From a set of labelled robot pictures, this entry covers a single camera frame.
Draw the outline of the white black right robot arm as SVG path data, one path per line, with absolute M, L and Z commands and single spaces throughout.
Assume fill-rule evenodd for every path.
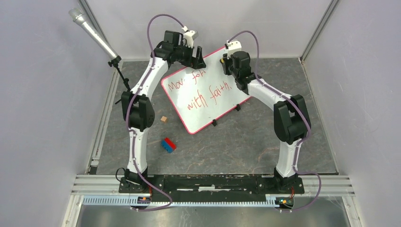
M 297 182 L 298 153 L 311 130 L 304 97 L 283 93 L 254 73 L 247 52 L 237 51 L 231 55 L 225 53 L 220 62 L 224 74 L 234 77 L 239 90 L 257 98 L 273 111 L 274 132 L 280 140 L 273 187 L 279 193 L 287 192 Z

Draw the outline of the pink framed whiteboard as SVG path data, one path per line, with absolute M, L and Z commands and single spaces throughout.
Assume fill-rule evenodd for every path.
M 224 47 L 206 55 L 206 68 L 184 67 L 161 80 L 161 86 L 173 104 L 189 134 L 196 134 L 214 120 L 247 101 L 232 76 L 223 73 L 220 59 Z

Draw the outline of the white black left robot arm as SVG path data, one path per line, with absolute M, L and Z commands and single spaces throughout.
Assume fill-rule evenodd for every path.
M 202 48 L 199 46 L 196 53 L 193 53 L 197 36 L 194 30 L 186 30 L 184 33 L 165 31 L 163 41 L 151 47 L 148 66 L 138 83 L 121 96 L 123 117 L 130 136 L 129 162 L 122 180 L 136 192 L 141 193 L 148 188 L 146 143 L 148 131 L 155 120 L 151 98 L 159 81 L 173 63 L 178 62 L 196 70 L 206 67 Z

